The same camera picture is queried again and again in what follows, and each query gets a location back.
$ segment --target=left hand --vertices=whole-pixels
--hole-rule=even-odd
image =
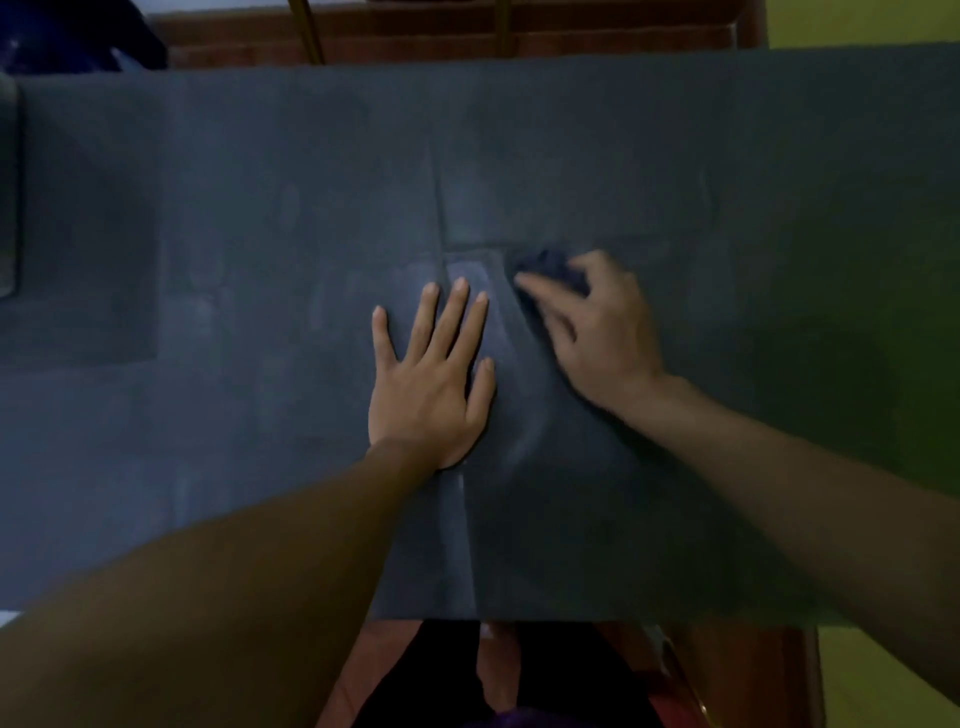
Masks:
[[[470,362],[487,319],[486,293],[480,293],[460,327],[469,285],[458,279],[434,329],[440,286],[428,283],[402,361],[396,360],[387,331],[387,312],[373,311],[376,383],[370,401],[370,444],[406,442],[427,454],[436,468],[460,462],[487,425],[496,380],[493,360],[484,359],[467,390]]]

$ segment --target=large gray sheet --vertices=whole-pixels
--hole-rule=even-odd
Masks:
[[[674,371],[896,468],[886,379],[818,286],[879,299],[878,272],[955,263],[945,235],[906,254],[860,233],[952,214],[957,89],[952,46],[25,81],[0,604],[360,456],[372,307],[402,349],[422,285],[465,275],[492,295],[491,425],[411,502],[376,614],[830,619],[694,476],[572,395],[510,261],[611,249]],[[855,435],[809,415],[840,384],[873,414],[826,421]]]

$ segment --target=right hand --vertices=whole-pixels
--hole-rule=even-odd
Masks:
[[[567,264],[587,275],[586,298],[534,274],[518,273],[514,283],[537,302],[574,388],[623,419],[636,398],[667,379],[650,306],[634,275],[605,252],[579,255]]]

